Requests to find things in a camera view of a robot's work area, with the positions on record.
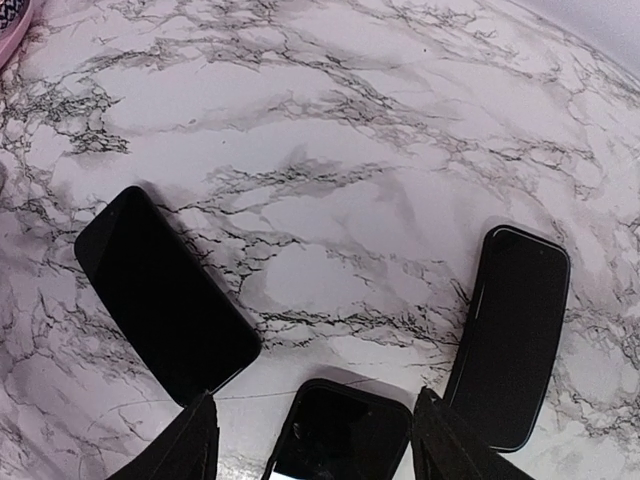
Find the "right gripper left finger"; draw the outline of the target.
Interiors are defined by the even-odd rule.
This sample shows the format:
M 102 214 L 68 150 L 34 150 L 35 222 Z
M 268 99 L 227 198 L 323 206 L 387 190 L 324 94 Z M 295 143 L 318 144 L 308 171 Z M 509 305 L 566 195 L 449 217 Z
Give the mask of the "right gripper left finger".
M 216 404 L 211 394 L 201 394 L 137 457 L 109 479 L 214 480 L 218 449 Z

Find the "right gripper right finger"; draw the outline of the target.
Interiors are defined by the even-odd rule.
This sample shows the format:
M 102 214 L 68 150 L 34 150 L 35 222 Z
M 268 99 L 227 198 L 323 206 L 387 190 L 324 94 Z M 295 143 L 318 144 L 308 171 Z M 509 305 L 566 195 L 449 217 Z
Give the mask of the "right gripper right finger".
M 421 389 L 414 406 L 412 457 L 417 479 L 532 479 L 491 450 L 428 387 Z

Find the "black phone case camera cutouts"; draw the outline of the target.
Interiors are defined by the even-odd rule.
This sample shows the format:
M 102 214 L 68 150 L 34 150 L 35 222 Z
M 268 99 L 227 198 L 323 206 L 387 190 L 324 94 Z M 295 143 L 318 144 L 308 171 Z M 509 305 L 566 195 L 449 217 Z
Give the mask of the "black phone case camera cutouts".
M 561 246 L 511 225 L 483 240 L 444 399 L 491 448 L 529 440 L 550 382 L 569 293 Z

